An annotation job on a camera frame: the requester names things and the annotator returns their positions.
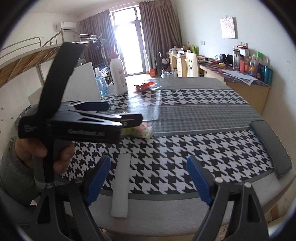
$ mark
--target black and white tablecloth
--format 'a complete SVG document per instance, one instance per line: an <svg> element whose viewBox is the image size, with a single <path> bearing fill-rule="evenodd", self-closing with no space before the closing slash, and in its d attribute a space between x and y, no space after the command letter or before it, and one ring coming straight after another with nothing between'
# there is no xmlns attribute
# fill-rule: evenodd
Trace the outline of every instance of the black and white tablecloth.
<svg viewBox="0 0 296 241"><path fill-rule="evenodd" d="M75 143L75 156L62 176L83 176L103 154L111 170L103 189L112 191L119 154L131 153L131 194L187 194L196 188L186 160L196 156L214 177L227 182L249 180L272 170L272 164L249 122L262 117L236 92L219 87L155 91L109 96L106 113L142 113L153 126L151 139L124 138L120 144Z"/></svg>

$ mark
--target dark phone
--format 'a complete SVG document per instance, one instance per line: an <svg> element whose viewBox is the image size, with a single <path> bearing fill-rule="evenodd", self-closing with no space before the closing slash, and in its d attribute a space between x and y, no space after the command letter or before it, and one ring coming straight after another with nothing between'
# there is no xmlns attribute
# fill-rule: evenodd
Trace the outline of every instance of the dark phone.
<svg viewBox="0 0 296 241"><path fill-rule="evenodd" d="M271 127L264 120L251 121L250 127L270 157L274 171L283 176L292 169L291 159Z"/></svg>

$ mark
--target wall picture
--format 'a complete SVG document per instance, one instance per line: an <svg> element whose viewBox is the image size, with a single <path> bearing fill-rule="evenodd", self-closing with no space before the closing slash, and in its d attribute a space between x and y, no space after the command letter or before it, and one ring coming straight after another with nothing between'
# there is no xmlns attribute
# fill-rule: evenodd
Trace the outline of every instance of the wall picture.
<svg viewBox="0 0 296 241"><path fill-rule="evenodd" d="M220 19L222 38L231 38L235 39L235 26L233 17L222 18Z"/></svg>

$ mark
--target air conditioner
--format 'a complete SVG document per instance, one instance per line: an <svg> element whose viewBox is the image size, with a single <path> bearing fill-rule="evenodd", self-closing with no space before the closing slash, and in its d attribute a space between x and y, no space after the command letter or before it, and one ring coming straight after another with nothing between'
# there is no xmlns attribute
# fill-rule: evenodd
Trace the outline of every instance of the air conditioner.
<svg viewBox="0 0 296 241"><path fill-rule="evenodd" d="M57 24L57 32L60 32L61 28L65 28L65 29L69 29L69 30L75 30L76 29L76 23L61 22L61 23Z"/></svg>

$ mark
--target human hand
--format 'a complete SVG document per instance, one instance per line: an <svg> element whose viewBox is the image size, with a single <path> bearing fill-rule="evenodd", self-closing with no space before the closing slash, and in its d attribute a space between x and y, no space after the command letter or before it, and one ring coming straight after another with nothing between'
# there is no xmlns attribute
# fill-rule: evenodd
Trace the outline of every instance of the human hand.
<svg viewBox="0 0 296 241"><path fill-rule="evenodd" d="M33 169L34 166L32 155L41 158L44 158L47 155L46 147L41 143L40 140L35 138L17 138L15 141L15 152L24 165L30 169ZM63 174L66 171L70 159L74 156L74 152L75 148L73 143L62 151L60 160L54 163L54 170L57 173Z"/></svg>

